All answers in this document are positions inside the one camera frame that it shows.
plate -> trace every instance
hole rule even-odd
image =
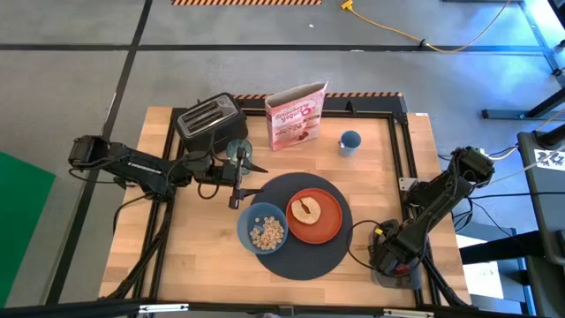
[[[320,204],[320,218],[314,224],[302,223],[292,214],[292,202],[305,197],[312,197]],[[292,196],[286,206],[286,218],[290,231],[298,239],[310,244],[324,244],[333,239],[342,226],[342,208],[331,194],[318,188],[309,188]]]

hazard tape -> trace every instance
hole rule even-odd
[[[172,5],[320,5],[321,0],[171,0]]]
[[[271,94],[241,94],[233,95],[238,100],[265,99]],[[326,98],[350,97],[402,97],[399,92],[370,92],[370,93],[326,93]]]

bread slice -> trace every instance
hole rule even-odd
[[[320,204],[312,197],[305,197],[293,201],[290,205],[290,209],[292,209],[292,215],[302,223],[314,224],[320,219]]]

toaster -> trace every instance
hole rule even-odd
[[[173,121],[185,148],[220,153],[230,141],[247,137],[247,117],[229,93],[221,93],[188,108],[175,110]]]

cereal box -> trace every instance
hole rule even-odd
[[[327,85],[303,85],[265,100],[268,138],[273,150],[318,137]]]

